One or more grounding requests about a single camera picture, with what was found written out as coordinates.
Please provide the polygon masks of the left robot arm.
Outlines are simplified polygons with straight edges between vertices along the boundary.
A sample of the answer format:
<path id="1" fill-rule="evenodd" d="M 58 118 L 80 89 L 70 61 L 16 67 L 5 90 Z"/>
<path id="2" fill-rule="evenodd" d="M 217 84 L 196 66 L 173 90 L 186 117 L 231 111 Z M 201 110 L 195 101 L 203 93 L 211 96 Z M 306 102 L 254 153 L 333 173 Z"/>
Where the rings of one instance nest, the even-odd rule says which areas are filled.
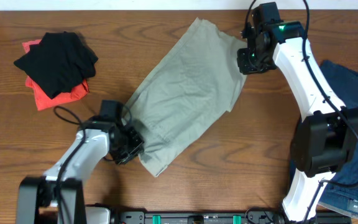
<path id="1" fill-rule="evenodd" d="M 16 223 L 119 223 L 119 214 L 105 205 L 85 204 L 83 186 L 101 160 L 123 165 L 143 151 L 144 141 L 123 103 L 103 100 L 97 115 L 82 121 L 75 140 L 61 159 L 40 177 L 26 177 L 19 186 Z"/>

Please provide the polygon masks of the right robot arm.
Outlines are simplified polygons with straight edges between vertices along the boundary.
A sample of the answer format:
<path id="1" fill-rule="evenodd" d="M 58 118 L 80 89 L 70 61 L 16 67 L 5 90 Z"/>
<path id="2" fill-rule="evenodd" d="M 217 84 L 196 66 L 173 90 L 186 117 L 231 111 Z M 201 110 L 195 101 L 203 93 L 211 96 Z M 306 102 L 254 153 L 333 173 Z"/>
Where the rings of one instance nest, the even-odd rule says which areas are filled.
<path id="1" fill-rule="evenodd" d="M 329 223 L 339 216 L 318 215 L 316 206 L 327 185 L 358 148 L 358 109 L 335 94 L 314 59 L 308 24 L 281 19 L 275 2 L 252 2 L 237 52 L 244 75 L 279 69 L 296 99 L 300 119 L 290 144 L 295 166 L 290 189 L 277 212 L 247 212 L 249 223 Z"/>

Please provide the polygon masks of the khaki green shorts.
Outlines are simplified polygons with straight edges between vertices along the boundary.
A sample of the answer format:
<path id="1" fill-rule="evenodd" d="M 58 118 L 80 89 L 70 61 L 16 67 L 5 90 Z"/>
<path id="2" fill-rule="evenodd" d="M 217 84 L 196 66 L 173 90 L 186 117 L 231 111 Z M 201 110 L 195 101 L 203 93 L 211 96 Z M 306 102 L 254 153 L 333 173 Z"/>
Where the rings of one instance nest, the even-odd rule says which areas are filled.
<path id="1" fill-rule="evenodd" d="M 195 19 L 126 103 L 144 140 L 139 160 L 158 177 L 241 94 L 237 51 L 246 43 Z"/>

